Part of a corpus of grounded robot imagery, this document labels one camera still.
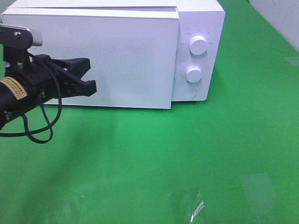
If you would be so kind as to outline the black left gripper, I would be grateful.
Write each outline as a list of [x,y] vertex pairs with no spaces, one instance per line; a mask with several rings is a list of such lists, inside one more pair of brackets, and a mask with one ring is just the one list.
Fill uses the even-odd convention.
[[[97,92],[96,82],[81,79],[90,68],[89,58],[58,60],[44,54],[26,54],[21,69],[21,79],[28,94],[26,100],[32,105],[41,105],[56,98],[61,105],[62,98],[89,97]],[[68,81],[69,73],[79,80]]]

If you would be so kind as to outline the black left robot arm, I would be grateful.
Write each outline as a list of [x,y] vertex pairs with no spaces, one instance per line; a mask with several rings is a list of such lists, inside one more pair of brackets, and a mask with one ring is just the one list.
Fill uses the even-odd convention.
[[31,72],[17,65],[6,71],[0,80],[0,126],[27,113],[42,101],[53,98],[91,96],[96,93],[96,82],[81,78],[90,70],[88,58],[57,60],[48,55],[36,55],[30,63]]

